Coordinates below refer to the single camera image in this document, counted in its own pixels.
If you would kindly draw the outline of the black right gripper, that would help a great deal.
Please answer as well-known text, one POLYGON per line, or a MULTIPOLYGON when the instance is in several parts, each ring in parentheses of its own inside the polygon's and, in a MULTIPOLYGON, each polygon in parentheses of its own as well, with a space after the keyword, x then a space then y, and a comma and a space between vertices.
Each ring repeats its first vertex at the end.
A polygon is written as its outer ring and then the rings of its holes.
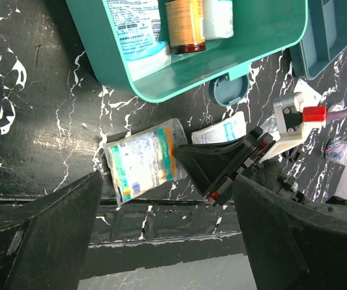
POLYGON ((305 195, 298 189, 296 179, 286 175, 275 161, 262 160, 275 144, 269 133, 256 127, 233 141, 180 145, 173 150, 173 155, 183 166, 195 161, 221 163, 218 170, 196 168, 188 173, 201 197, 213 206, 224 205, 232 198, 233 183, 238 175, 304 204, 305 195))

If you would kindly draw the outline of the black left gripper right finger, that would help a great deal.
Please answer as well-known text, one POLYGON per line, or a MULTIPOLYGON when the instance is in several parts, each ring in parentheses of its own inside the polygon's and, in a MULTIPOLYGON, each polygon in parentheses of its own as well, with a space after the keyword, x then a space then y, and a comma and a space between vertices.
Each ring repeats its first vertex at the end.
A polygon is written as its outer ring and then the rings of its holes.
POLYGON ((233 196, 258 289, 347 289, 347 213, 325 213, 238 175, 233 196))

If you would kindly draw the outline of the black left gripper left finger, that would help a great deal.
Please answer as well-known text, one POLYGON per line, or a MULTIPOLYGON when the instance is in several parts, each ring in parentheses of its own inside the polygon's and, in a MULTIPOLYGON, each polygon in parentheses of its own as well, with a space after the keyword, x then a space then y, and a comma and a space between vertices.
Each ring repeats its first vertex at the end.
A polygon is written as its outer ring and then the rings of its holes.
POLYGON ((77 289, 103 181, 92 172, 0 213, 0 289, 77 289))

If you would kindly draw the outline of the green orange gauze packet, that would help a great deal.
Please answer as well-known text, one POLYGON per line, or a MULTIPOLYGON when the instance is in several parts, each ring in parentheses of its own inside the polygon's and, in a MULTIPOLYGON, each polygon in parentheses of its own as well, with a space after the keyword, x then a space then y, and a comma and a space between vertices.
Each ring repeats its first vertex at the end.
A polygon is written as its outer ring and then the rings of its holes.
POLYGON ((117 205, 135 199, 187 173, 173 151, 187 144, 179 119, 172 118, 130 137, 107 143, 103 150, 111 172, 117 205))

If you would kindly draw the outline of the white green-label bottle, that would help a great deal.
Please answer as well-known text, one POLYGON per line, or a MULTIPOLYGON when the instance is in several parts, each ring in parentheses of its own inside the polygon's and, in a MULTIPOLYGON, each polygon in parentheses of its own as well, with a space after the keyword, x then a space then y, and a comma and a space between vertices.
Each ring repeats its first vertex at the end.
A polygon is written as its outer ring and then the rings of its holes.
POLYGON ((233 37, 233 1, 203 0, 206 40, 233 37))

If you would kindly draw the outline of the brown orange-label bottle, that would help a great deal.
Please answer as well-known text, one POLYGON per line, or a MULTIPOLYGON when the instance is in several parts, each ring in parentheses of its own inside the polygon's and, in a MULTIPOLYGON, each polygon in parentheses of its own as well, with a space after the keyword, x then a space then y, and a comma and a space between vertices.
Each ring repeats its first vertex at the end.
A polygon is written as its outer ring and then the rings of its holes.
POLYGON ((171 53, 205 51, 203 1, 166 1, 165 8, 171 53))

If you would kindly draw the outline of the blue white mask packet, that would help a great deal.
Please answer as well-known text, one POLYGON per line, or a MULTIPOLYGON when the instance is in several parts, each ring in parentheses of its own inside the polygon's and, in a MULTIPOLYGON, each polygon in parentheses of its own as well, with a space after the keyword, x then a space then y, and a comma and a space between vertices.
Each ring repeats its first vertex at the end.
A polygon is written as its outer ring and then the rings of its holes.
POLYGON ((107 1, 106 5, 133 81, 171 63, 168 42, 159 40, 158 1, 107 1))

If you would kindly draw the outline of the blue divided tray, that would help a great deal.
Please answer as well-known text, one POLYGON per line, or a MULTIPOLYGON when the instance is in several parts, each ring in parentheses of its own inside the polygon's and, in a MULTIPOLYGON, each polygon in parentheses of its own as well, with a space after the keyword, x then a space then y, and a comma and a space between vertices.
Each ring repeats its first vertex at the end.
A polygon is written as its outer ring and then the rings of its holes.
POLYGON ((347 0, 308 1, 301 41, 290 48, 295 76, 314 80, 347 47, 347 0))

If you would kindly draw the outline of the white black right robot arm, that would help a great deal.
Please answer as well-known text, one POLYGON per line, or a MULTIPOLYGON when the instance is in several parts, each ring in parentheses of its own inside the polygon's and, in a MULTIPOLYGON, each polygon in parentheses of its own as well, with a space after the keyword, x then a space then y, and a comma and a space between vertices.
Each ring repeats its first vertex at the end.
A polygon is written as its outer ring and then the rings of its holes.
POLYGON ((226 143, 187 144, 173 150, 199 194, 212 205, 224 205, 233 196, 233 181, 243 175, 271 192, 325 213, 347 213, 347 199, 333 196, 323 206, 308 199, 295 178, 284 174, 279 162, 261 159, 276 141, 260 127, 226 143))

